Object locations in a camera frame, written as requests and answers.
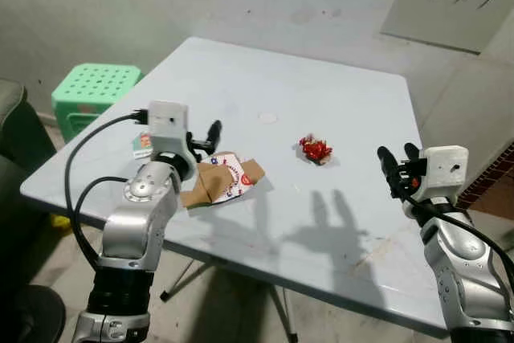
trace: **paper packaging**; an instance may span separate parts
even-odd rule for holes
[[[193,190],[182,192],[182,205],[191,207],[230,200],[244,194],[264,176],[255,160],[239,162],[234,153],[214,154],[198,164]]]

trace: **red candy wrapper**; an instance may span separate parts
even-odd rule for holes
[[[326,141],[317,140],[312,134],[300,139],[300,145],[304,151],[305,157],[314,161],[316,164],[323,165],[330,160],[332,148],[327,146]]]

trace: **gray wall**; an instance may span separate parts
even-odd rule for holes
[[[0,76],[51,113],[75,64],[148,72],[190,35],[393,72],[407,78],[425,145],[469,146],[476,174],[512,137],[514,14],[477,57],[380,35],[392,2],[0,0]]]

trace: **concrete floor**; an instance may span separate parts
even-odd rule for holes
[[[47,127],[47,131],[60,149],[63,141],[59,130]],[[493,239],[498,239],[514,228],[514,223],[503,218],[493,218],[480,212],[471,215],[477,227]],[[85,227],[84,233],[98,249],[101,232]],[[169,302],[163,303],[159,299],[161,291],[173,281],[188,261],[186,257],[163,251],[151,288],[149,311],[152,318],[147,342],[287,342],[268,287],[245,276],[212,267],[184,287]],[[191,270],[200,266],[201,263],[194,262]],[[81,255],[72,235],[60,240],[32,282],[50,286],[62,296],[67,308],[67,323],[60,342],[68,343],[71,341],[77,316],[87,305],[93,283],[93,271]],[[296,292],[290,294],[300,342],[440,341]]]

